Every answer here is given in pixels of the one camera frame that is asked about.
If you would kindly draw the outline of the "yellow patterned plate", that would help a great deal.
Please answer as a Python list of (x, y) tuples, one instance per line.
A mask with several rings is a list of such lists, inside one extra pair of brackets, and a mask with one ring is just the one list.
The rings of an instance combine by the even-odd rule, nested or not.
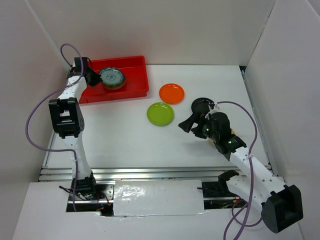
[(114, 91), (114, 90), (118, 90), (118, 89), (124, 87), (126, 85), (126, 82), (124, 81), (124, 82), (118, 83), (116, 85), (106, 84), (105, 82), (102, 82), (102, 85), (105, 89)]

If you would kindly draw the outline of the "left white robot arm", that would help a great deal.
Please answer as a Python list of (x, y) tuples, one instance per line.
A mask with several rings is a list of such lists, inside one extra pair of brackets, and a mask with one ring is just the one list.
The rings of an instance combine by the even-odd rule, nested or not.
[(72, 183), (69, 192), (78, 198), (92, 200), (99, 187), (90, 168), (83, 145), (85, 121), (79, 101), (87, 86), (96, 86), (100, 76), (92, 70), (92, 61), (76, 57), (67, 75), (67, 87), (48, 103), (54, 132), (63, 140), (72, 165)]

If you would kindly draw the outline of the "lime green plate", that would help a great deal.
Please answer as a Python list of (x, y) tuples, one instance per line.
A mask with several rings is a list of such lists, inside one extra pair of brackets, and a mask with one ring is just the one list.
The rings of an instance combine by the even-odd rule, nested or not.
[(156, 126), (166, 126), (172, 122), (175, 113), (173, 108), (164, 102), (151, 104), (146, 112), (148, 120)]

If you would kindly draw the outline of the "blue floral plate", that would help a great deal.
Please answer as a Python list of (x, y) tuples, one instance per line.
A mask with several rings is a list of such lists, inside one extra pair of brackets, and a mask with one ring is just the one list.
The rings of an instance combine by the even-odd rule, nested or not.
[(116, 85), (122, 82), (126, 82), (126, 77), (122, 71), (115, 67), (106, 67), (100, 70), (102, 82), (110, 85)]

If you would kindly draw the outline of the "cream floral plate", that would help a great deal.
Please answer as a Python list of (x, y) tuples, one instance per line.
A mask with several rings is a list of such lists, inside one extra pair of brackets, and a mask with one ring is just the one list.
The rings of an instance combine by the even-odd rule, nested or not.
[[(236, 135), (236, 132), (235, 132), (233, 129), (231, 129), (231, 133), (232, 133), (233, 135)], [(215, 142), (214, 140), (212, 140), (212, 139), (209, 138), (208, 141), (210, 142), (211, 145), (215, 146), (216, 142)]]

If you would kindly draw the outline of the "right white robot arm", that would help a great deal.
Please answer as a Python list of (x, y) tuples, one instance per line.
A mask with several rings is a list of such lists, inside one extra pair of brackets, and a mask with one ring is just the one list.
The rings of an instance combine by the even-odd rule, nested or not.
[(244, 174), (234, 170), (218, 176), (218, 191), (241, 197), (260, 211), (262, 221), (273, 233), (279, 233), (303, 219), (301, 191), (273, 175), (236, 136), (223, 112), (194, 112), (178, 125), (184, 132), (213, 141), (217, 151)]

